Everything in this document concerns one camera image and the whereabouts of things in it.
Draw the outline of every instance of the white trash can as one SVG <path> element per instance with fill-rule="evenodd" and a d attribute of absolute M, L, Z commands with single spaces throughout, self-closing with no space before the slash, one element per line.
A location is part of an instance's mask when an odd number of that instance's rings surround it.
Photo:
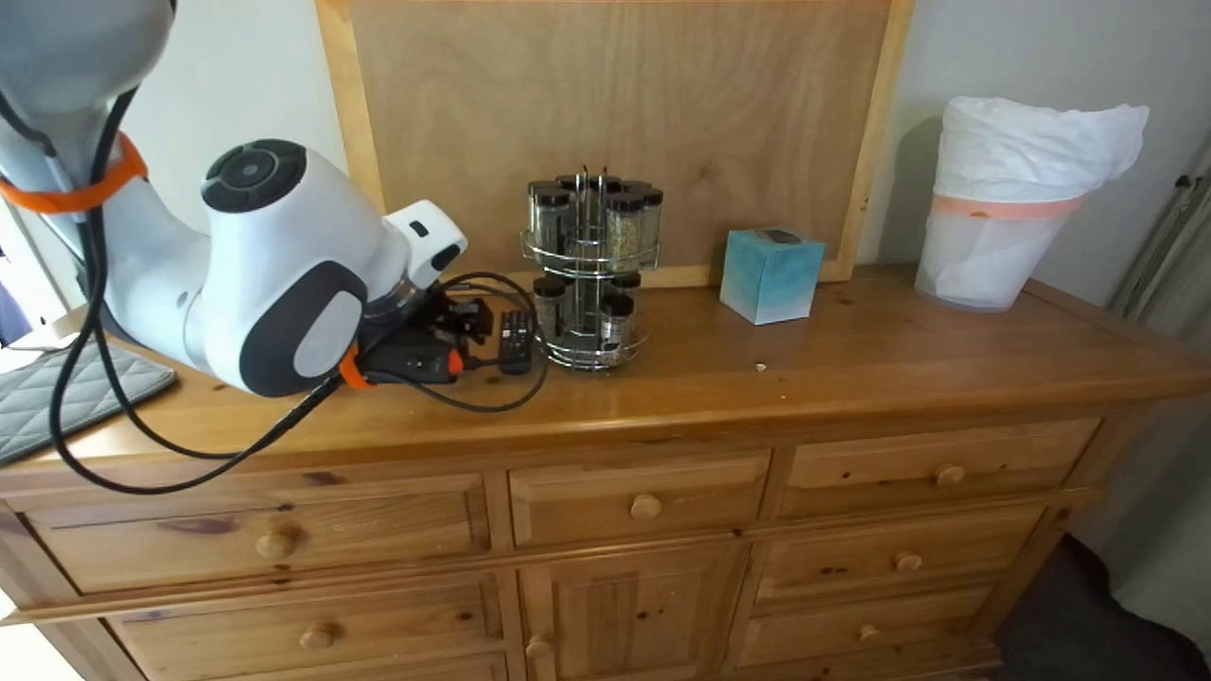
<path fill-rule="evenodd" d="M 955 98 L 918 289 L 969 311 L 1015 306 L 1081 199 L 1138 161 L 1142 124 L 1142 107 Z"/>

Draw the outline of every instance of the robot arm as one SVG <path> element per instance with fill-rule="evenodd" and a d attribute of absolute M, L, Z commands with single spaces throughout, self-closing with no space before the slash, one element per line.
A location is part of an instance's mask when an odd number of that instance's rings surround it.
<path fill-rule="evenodd" d="M 166 0 L 82 3 L 3 3 L 0 175 L 18 195 L 90 187 L 108 107 L 143 79 L 175 14 Z M 104 204 L 108 306 L 153 351 L 267 397 L 321 383 L 373 305 L 423 293 L 467 249 L 436 204 L 384 221 L 326 161 L 283 142 L 212 163 L 205 209 L 209 234 L 177 223 L 143 177 L 124 181 Z M 48 226 L 82 249 L 82 217 Z"/>

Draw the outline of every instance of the wall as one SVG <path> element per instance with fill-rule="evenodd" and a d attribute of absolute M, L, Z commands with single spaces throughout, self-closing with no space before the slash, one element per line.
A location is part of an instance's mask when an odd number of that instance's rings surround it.
<path fill-rule="evenodd" d="M 918 262 L 950 95 L 1147 101 L 1138 168 L 1100 188 L 1041 264 L 1047 284 L 1100 305 L 1211 129 L 1209 35 L 1209 0 L 920 0 L 865 262 Z M 346 163 L 315 3 L 187 0 L 130 134 L 187 223 L 205 223 L 197 187 L 238 142 L 291 137 Z"/>

